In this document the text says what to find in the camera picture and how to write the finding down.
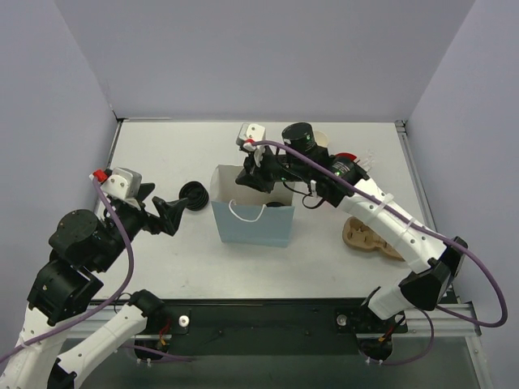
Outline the single black cup lid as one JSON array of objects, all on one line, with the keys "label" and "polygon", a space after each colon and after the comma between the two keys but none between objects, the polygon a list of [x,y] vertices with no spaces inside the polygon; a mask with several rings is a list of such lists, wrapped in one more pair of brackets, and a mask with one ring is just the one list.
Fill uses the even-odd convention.
[{"label": "single black cup lid", "polygon": [[266,203],[266,207],[285,207],[285,206],[286,206],[285,204],[283,204],[281,202],[275,202],[275,201]]}]

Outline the blue paper bag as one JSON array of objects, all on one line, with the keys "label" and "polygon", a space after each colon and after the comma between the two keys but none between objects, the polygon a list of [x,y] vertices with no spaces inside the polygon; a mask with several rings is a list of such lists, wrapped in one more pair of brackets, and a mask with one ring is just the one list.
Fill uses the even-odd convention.
[{"label": "blue paper bag", "polygon": [[[235,183],[239,166],[218,165],[209,187],[213,215],[225,243],[287,247],[290,243],[294,193],[277,183],[272,193],[262,193]],[[269,202],[285,207],[266,207]]]}]

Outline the white straws bundle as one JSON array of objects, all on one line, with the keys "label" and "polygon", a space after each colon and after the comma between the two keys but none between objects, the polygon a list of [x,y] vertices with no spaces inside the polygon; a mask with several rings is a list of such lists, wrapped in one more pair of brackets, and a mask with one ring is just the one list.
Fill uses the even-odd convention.
[{"label": "white straws bundle", "polygon": [[361,156],[358,156],[354,162],[366,172],[372,169],[374,163],[374,155],[372,152],[366,152]]}]

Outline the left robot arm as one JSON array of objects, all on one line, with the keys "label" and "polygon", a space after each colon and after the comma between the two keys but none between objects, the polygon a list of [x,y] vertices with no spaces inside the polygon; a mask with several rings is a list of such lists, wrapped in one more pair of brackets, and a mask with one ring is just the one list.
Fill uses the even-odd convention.
[{"label": "left robot arm", "polygon": [[[142,331],[154,333],[171,322],[165,303],[146,289],[133,292],[121,309],[100,329],[73,349],[63,352],[70,330],[112,304],[129,284],[135,269],[132,240],[141,231],[173,236],[179,228],[187,199],[166,202],[153,198],[157,215],[146,212],[144,199],[152,183],[131,186],[123,197],[104,182],[92,182],[105,217],[86,209],[66,214],[49,244],[49,262],[37,273],[28,295],[24,325],[16,346],[2,356],[6,368],[3,388],[78,388],[112,353]],[[98,272],[105,272],[121,253],[128,270],[121,286],[94,310],[101,289]]]}]

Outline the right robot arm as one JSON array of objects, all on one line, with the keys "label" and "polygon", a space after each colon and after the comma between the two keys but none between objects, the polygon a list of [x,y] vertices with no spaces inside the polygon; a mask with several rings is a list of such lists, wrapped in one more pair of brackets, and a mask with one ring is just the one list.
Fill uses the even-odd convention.
[{"label": "right robot arm", "polygon": [[332,154],[315,140],[311,124],[298,122],[281,134],[283,146],[266,140],[266,130],[244,123],[236,144],[247,154],[236,183],[271,193],[278,182],[303,182],[311,194],[363,222],[404,260],[410,273],[392,287],[380,287],[359,311],[360,323],[376,331],[388,319],[415,307],[433,311],[463,263],[466,243],[449,245],[430,237],[367,171],[345,153]]}]

